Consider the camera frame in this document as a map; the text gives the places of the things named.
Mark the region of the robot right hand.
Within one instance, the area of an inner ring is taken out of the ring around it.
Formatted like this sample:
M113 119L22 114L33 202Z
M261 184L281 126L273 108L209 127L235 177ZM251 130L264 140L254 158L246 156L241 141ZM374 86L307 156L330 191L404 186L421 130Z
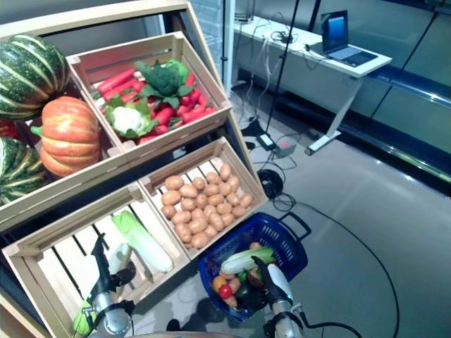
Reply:
M272 306L278 301L286 301L293 305L293 293L282 270L275 264L265 264L259 257L251 256L260 270L265 287L267 289L267 301Z

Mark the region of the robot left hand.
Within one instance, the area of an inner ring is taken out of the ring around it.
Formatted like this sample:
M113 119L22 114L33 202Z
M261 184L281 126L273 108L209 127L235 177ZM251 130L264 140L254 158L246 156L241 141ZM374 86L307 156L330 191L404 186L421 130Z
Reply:
M122 243L114 251L111 260L109 260L104 253L104 236L105 233L101 233L98 236L91 252L99 271L97 281L90 292L92 298L103 292L117 292L117 288L122 289L136 276L135 264L130 260L131 246Z

